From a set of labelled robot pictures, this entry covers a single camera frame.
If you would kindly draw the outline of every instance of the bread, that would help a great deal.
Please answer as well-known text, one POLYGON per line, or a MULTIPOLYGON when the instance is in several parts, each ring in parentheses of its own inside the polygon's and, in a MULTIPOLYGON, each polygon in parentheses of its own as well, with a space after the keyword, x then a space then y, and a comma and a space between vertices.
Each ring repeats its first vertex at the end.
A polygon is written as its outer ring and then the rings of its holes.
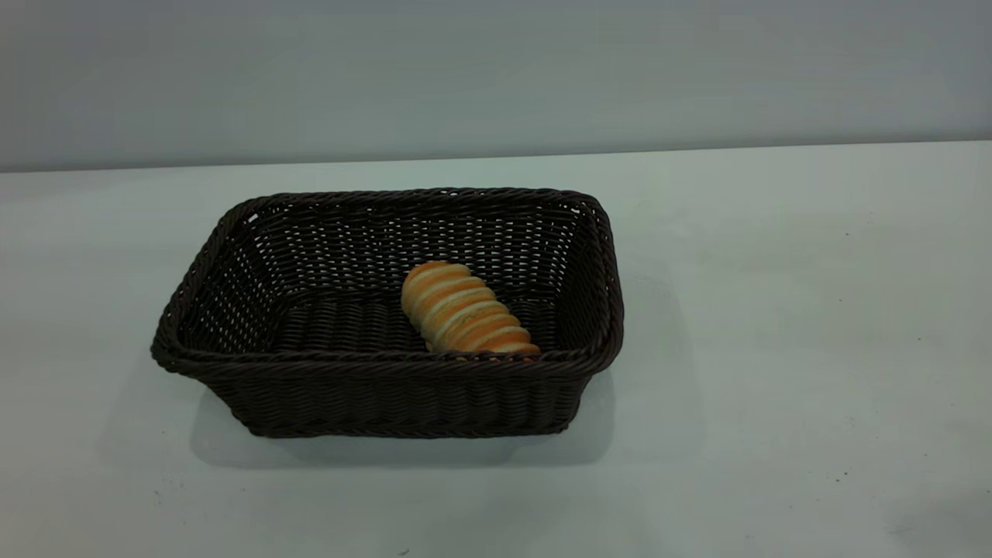
POLYGON ((431 351, 541 352, 531 334, 467 267, 431 261, 410 270, 401 303, 431 351))

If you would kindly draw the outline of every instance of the wicker basket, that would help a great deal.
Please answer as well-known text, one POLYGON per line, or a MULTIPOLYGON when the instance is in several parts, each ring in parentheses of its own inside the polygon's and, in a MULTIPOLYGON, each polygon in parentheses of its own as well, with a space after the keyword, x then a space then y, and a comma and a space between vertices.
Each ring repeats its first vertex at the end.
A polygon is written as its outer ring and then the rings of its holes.
POLYGON ((152 355, 259 436, 481 438, 564 430, 622 338, 609 220, 590 196, 281 194, 220 220, 152 355), (400 291, 436 259, 484 279, 544 352, 427 352, 400 291))

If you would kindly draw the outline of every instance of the gray wall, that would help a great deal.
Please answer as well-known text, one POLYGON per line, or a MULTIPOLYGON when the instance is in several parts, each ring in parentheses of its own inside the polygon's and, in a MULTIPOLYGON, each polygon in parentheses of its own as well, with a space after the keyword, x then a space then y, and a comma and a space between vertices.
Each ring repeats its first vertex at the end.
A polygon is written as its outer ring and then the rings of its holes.
POLYGON ((0 169, 992 137, 992 0, 0 0, 0 169))

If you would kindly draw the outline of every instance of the table surface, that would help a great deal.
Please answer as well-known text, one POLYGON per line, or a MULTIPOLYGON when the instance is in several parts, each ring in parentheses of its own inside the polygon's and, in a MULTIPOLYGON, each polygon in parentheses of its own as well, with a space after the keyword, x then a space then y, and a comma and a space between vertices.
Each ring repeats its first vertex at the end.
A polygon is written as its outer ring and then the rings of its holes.
POLYGON ((0 175, 0 555, 992 556, 992 142, 0 175), (254 438, 151 361, 223 212, 565 188, 624 348, 569 430, 254 438))

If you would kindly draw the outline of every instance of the basket rim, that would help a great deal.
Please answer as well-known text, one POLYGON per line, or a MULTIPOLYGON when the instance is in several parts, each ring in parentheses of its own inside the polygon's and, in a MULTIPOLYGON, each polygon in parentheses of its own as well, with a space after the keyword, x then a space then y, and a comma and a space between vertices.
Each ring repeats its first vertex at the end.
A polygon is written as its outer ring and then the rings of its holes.
POLYGON ((616 254, 613 245, 613 234, 609 217, 599 201, 588 194, 568 190, 554 189, 474 189, 474 188, 435 188, 403 191, 347 191, 327 193, 282 193, 247 200, 229 209, 218 221, 210 237, 197 253, 189 266, 180 286, 174 291, 162 317, 152 343, 152 357, 168 371, 197 378, 217 377, 247 377, 251 375, 273 375, 278 370, 279 377, 297 377, 298 375, 323 375, 329 373, 347 373, 361 371, 362 377, 369 377, 375 368, 374 364, 402 364, 409 368, 409 373, 425 373, 432 376, 453 373, 464 376, 466 372, 485 371, 487 377, 526 374, 528 377, 559 376, 575 380, 577 376, 591 375, 606 368, 619 353, 623 343, 623 297, 620 290, 616 254), (571 199, 589 206, 597 215, 595 223, 598 234, 597 248, 602 257, 598 258, 604 266, 604 276, 612 278, 610 285, 605 285, 607 297, 607 312, 605 334, 599 337, 599 343, 582 349, 548 350, 540 354, 526 353, 493 353, 493 352, 459 352, 448 351, 441 353, 380 350, 370 352, 354 352, 340 350, 306 350, 280 352, 217 352, 210 350, 191 349, 180 340, 178 329, 180 322, 188 311, 192 293, 198 292, 202 286, 206 272, 215 265, 220 248, 226 241, 234 225, 247 214, 271 205, 291 203, 347 203, 353 198, 360 197, 363 204, 372 198, 375 203, 404 203, 411 199, 424 201, 436 200, 437 197, 459 197, 469 195, 481 196, 513 196, 520 195, 532 198, 534 202, 554 199, 571 199), (183 294, 189 293, 187 299, 183 294), (530 362, 522 362, 523 357, 530 362))

